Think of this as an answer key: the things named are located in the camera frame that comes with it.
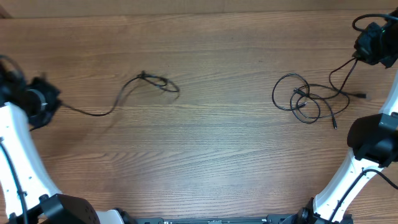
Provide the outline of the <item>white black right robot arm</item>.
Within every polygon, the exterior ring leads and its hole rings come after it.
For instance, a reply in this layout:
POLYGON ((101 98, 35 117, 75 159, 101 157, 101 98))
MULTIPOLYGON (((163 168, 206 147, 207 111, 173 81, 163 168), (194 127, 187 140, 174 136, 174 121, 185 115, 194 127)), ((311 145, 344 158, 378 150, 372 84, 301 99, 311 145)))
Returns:
MULTIPOLYGON (((350 62, 383 64, 390 68, 397 61, 397 11, 379 14, 383 26, 372 22, 366 28, 356 23, 370 14, 353 20, 352 27, 360 35, 354 44, 350 62)), ((268 215, 266 223, 352 223, 346 213, 361 189, 379 175, 390 186, 397 185, 382 170, 397 162, 397 82, 393 82, 386 102, 378 114, 358 118, 351 126, 348 153, 328 185, 294 215, 268 215)))

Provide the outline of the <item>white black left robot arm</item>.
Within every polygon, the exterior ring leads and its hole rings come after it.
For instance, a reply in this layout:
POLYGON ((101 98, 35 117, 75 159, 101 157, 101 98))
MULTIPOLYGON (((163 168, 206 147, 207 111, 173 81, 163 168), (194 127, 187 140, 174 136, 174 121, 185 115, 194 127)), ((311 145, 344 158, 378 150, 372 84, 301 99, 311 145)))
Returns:
POLYGON ((13 59, 1 56, 1 187, 9 223, 135 223, 114 208, 97 212, 63 194, 49 177, 31 132, 51 122, 62 102, 44 76, 26 82, 13 59))

